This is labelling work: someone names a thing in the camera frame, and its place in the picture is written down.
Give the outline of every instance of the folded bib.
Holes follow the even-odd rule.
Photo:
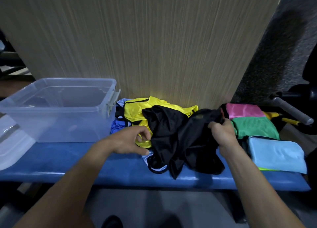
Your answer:
[[[265,117],[265,114],[257,105],[251,104],[226,104],[229,119],[238,117]]]
[[[267,137],[248,138],[248,149],[256,166],[306,174],[304,151],[295,142],[279,141]]]
[[[244,136],[264,136],[280,139],[277,129],[266,117],[239,117],[232,119],[238,132],[238,139]]]

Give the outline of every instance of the hand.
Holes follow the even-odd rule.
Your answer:
[[[140,155],[147,155],[149,151],[145,148],[139,147],[135,144],[135,140],[146,141],[151,139],[151,134],[146,126],[131,126],[126,127],[105,139],[98,141],[94,146],[100,147],[100,149],[106,149],[107,152],[127,154],[137,153]]]
[[[220,154],[225,157],[228,155],[230,149],[240,146],[237,139],[235,130],[231,121],[225,118],[224,123],[210,122],[208,128],[211,129],[212,136],[219,144]]]

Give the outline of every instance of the gray handle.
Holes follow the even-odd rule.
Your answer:
[[[289,103],[287,103],[279,97],[274,97],[272,99],[272,103],[275,106],[281,107],[284,111],[295,117],[299,122],[302,122],[304,125],[311,125],[312,123],[314,123],[313,118],[310,118],[308,115],[291,106]]]

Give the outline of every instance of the floor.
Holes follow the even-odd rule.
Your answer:
[[[316,227],[317,210],[305,206],[294,193],[279,193],[307,228]],[[125,228],[244,228],[236,224],[222,192],[93,189],[86,211],[96,228],[110,215]],[[0,210],[0,228],[9,228],[22,216],[10,206]]]

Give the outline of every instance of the right hand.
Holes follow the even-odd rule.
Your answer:
[[[220,154],[226,157],[232,149],[240,145],[236,139],[231,121],[227,118],[224,120],[222,125],[212,121],[208,124],[208,128],[211,129],[212,136],[219,144]]]

